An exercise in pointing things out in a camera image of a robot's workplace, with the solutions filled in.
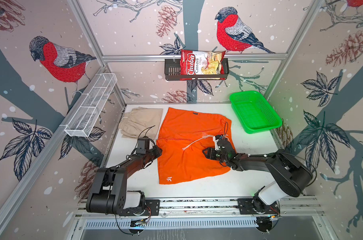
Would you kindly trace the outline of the orange shorts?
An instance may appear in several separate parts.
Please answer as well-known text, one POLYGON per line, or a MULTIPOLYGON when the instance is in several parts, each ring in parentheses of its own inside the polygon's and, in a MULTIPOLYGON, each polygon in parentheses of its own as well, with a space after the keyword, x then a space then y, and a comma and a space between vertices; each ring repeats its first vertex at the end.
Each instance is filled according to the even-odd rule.
POLYGON ((213 137, 232 139, 232 121, 223 115, 169 108, 159 130, 156 145, 162 149, 157 159, 161 185, 190 182, 223 175, 230 171, 203 154, 215 146, 213 137))

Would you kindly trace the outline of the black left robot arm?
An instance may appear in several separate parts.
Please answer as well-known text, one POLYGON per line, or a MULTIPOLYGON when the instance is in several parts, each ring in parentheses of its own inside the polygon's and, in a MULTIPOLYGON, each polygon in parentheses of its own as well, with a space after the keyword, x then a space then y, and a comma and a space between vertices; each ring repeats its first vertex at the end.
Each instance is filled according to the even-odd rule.
POLYGON ((116 166, 100 168, 96 171, 87 197, 87 212, 106 215, 119 215, 123 212, 127 203, 127 179, 150 165, 162 153, 157 146, 143 151, 144 154, 130 155, 116 166))

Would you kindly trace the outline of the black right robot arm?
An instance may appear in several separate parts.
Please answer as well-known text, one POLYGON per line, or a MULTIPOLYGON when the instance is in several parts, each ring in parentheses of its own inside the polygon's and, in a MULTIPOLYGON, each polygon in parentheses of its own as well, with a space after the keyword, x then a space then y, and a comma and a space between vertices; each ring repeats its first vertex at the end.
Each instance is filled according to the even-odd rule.
POLYGON ((300 196, 313 174, 294 155, 279 149, 275 153, 250 155, 236 153, 230 143, 220 140, 214 148, 203 150, 206 159, 218 161, 234 171, 269 172, 274 181, 261 188, 251 201, 257 213, 265 213, 282 198, 300 196))

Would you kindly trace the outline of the beige shorts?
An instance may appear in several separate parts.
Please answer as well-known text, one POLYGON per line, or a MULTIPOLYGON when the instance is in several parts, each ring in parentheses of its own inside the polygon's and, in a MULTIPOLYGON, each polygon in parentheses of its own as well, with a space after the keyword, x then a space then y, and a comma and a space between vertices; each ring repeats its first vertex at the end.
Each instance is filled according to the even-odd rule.
POLYGON ((163 109, 134 108, 125 113, 118 125, 123 138, 147 137, 155 140, 161 125, 163 109))

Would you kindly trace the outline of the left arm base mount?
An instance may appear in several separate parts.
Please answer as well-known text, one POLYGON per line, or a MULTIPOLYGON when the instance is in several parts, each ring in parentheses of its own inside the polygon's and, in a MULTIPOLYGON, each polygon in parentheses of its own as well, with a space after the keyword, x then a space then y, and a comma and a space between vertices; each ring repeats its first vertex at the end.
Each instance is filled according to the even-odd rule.
POLYGON ((123 217, 158 216, 160 208, 159 205, 160 200, 147 199, 144 192, 127 191, 124 207, 118 215, 123 217))

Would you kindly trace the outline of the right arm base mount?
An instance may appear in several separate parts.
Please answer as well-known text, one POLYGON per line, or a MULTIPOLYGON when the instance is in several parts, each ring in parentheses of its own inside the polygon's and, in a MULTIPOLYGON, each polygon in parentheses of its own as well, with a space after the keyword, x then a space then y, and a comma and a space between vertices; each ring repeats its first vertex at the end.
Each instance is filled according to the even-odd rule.
POLYGON ((239 209, 241 215, 280 215, 277 201, 266 205, 259 197, 259 193, 264 188, 259 189, 252 197, 237 199, 237 209, 239 209))

